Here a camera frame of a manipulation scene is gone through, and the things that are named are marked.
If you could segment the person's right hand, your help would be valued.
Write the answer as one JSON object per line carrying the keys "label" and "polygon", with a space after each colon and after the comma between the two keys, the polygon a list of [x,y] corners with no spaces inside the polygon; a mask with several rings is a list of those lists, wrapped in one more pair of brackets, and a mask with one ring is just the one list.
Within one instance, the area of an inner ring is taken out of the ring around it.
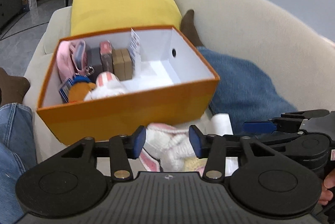
{"label": "person's right hand", "polygon": [[322,183],[321,196],[318,200],[318,204],[327,205],[333,198],[334,194],[330,190],[335,186],[335,170],[332,170],[324,179]]}

